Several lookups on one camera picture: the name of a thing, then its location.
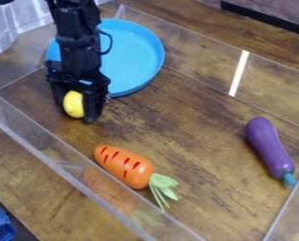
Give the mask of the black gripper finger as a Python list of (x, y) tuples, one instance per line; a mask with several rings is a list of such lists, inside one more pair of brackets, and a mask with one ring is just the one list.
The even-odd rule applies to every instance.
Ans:
[(101, 115), (109, 99), (107, 87), (92, 88), (83, 92), (84, 122), (92, 123)]
[(71, 81), (52, 81), (51, 89), (53, 93), (55, 104), (57, 107), (61, 107), (64, 96), (68, 91), (73, 89), (73, 83)]

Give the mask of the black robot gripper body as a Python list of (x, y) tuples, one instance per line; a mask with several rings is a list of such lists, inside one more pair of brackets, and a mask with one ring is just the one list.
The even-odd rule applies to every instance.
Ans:
[(55, 37), (59, 59), (47, 58), (47, 81), (53, 91), (107, 91), (109, 78), (101, 73), (101, 56), (107, 55), (100, 47), (100, 35), (95, 33), (79, 38)]

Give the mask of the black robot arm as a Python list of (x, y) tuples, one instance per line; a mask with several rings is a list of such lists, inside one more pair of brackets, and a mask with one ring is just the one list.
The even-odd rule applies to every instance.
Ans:
[(45, 60), (47, 81), (51, 83), (55, 104), (64, 109), (64, 97), (73, 90), (83, 95), (84, 121), (93, 122), (101, 115), (108, 99), (109, 78), (101, 73), (101, 56), (112, 49), (100, 50), (100, 35), (112, 36), (96, 26), (101, 23), (95, 0), (45, 0), (56, 26), (55, 41), (60, 60)]

